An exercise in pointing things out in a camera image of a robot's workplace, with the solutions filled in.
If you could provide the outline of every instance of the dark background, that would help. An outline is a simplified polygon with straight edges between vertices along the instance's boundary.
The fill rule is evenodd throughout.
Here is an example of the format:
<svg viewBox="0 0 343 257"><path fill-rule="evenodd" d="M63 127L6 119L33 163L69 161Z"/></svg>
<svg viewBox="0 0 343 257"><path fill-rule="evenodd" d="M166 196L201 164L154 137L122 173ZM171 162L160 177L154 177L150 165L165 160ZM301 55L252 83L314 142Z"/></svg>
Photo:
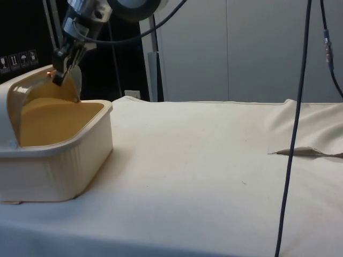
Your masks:
<svg viewBox="0 0 343 257"><path fill-rule="evenodd" d="M68 8L66 0L57 0L60 21L63 22ZM51 64L53 46L50 39L43 1L0 0L0 57L35 49L39 63L10 73L0 74L3 83L20 74ZM140 34L139 23L124 21L111 16L113 40L122 40ZM105 24L99 38L110 40L109 26ZM142 100L149 100L141 41L123 46L97 46L90 50L79 64L83 74L81 99L104 99L113 101L125 90L139 90Z"/></svg>

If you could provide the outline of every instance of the wire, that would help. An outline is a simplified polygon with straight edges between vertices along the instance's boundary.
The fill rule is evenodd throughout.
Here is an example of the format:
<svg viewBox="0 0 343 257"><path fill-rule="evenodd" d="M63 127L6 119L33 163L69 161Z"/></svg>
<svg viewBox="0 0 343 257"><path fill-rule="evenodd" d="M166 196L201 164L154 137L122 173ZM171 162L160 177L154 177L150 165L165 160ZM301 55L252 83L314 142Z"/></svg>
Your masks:
<svg viewBox="0 0 343 257"><path fill-rule="evenodd" d="M289 149L289 156L288 156L288 163L287 163L285 189L284 189L284 195L282 197L282 204L281 204L279 233L278 233L277 247L275 250L275 257L279 257L279 254L280 254L282 230L284 228L285 210L286 210L286 202L287 202L289 180L290 180L290 171L292 169L292 160L293 160L293 155L294 155L295 139L296 139L296 133L297 133L298 124L299 124L300 108L301 108L302 93L303 93L303 88L304 88L304 79L305 79L305 70L306 70L306 61L307 61L307 47L308 47L308 42L309 42L311 6L312 6L312 0L308 0L307 1L307 9L306 9L306 19L305 19L305 33L304 33L304 45L303 45L300 81L299 81L298 95L297 95L297 100L296 100L296 110L295 110L293 133L292 133L292 139L290 142L290 149Z"/></svg>
<svg viewBox="0 0 343 257"><path fill-rule="evenodd" d="M343 92L342 92L342 89L339 87L338 85L338 82L337 82L337 79L336 79L336 76L334 75L334 72L333 71L330 71L331 73L331 78L332 78L332 81L334 83L334 86L335 88L337 89L339 95L343 98Z"/></svg>
<svg viewBox="0 0 343 257"><path fill-rule="evenodd" d="M125 40L121 40L121 41L103 41L103 40L96 40L96 39L91 39L89 37L83 36L80 31L77 29L76 25L75 25L75 21L73 21L73 26L74 26L74 30L76 31L76 33L78 34L78 36L80 36L81 38L83 38L85 41L88 42L93 42L93 43L97 43L97 44L105 44L105 45L120 45L120 44L128 44L128 43L132 43L136 40L140 40L142 37L149 35L150 33L156 31L158 28L162 27L165 23L167 23L168 20L171 19L171 17L174 16L174 14L187 2L188 0L182 0L180 2L180 4L177 5L176 8L173 9L173 11L163 20L161 21L159 24L157 24L155 27L149 29L148 31L132 37L130 39L125 39Z"/></svg>
<svg viewBox="0 0 343 257"><path fill-rule="evenodd" d="M109 21L107 22L107 26L108 26L108 31L109 31L109 39L113 40L112 26L111 26L111 23ZM116 58L115 45L112 45L112 55L113 55L114 69L116 71L116 76L117 76L119 96L123 97L122 87L120 85L120 79L119 79L119 70L118 70L118 62L117 62L117 58Z"/></svg>
<svg viewBox="0 0 343 257"><path fill-rule="evenodd" d="M324 29L327 29L326 16L325 16L325 8L324 8L324 0L320 0L320 10L322 11L322 18L323 18Z"/></svg>
<svg viewBox="0 0 343 257"><path fill-rule="evenodd" d="M333 67L333 55L332 55L332 49L331 49L329 30L327 28L327 23L326 23L324 0L320 0L320 10L322 11L322 19L323 19L323 27L324 27L326 60L327 60L327 63L329 65L329 70L330 70L330 74L331 74L331 78L332 78L332 81L334 83L334 86L337 89L339 95L343 99L342 89L339 87L336 76L335 76L334 71L333 71L333 69L334 69L334 67Z"/></svg>

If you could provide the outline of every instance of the white fabric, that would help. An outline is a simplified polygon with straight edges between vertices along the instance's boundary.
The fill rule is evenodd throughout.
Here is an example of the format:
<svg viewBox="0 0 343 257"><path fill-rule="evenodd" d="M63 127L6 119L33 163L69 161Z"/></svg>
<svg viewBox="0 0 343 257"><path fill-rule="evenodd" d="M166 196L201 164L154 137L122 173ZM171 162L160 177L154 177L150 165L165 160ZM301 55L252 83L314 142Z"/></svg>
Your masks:
<svg viewBox="0 0 343 257"><path fill-rule="evenodd" d="M274 256L287 156L267 154L263 120L277 107L115 101L93 183L0 205L0 256ZM294 158L282 256L342 256L342 162Z"/></svg>
<svg viewBox="0 0 343 257"><path fill-rule="evenodd" d="M276 105L266 117L269 153L288 154L294 125L296 102ZM301 106L295 141L295 155L343 155L343 104Z"/></svg>

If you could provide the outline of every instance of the white plastic container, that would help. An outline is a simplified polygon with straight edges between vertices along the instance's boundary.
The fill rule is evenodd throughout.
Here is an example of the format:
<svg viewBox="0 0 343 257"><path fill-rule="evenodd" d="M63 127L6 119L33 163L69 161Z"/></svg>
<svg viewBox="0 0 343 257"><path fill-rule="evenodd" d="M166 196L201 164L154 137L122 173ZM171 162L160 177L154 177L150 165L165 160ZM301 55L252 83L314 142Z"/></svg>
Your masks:
<svg viewBox="0 0 343 257"><path fill-rule="evenodd" d="M0 85L1 202L72 199L82 194L113 148L112 103L80 102L73 84L57 87L47 79L50 70Z"/></svg>

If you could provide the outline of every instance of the electrical outlet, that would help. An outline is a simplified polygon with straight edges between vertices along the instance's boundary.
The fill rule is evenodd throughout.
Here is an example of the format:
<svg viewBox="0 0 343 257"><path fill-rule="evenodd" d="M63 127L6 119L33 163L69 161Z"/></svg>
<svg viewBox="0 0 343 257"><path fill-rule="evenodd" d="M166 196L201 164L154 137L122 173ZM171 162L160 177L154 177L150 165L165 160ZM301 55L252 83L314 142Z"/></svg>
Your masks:
<svg viewBox="0 0 343 257"><path fill-rule="evenodd" d="M140 99L140 91L139 90L125 90L125 95L132 96L134 98Z"/></svg>

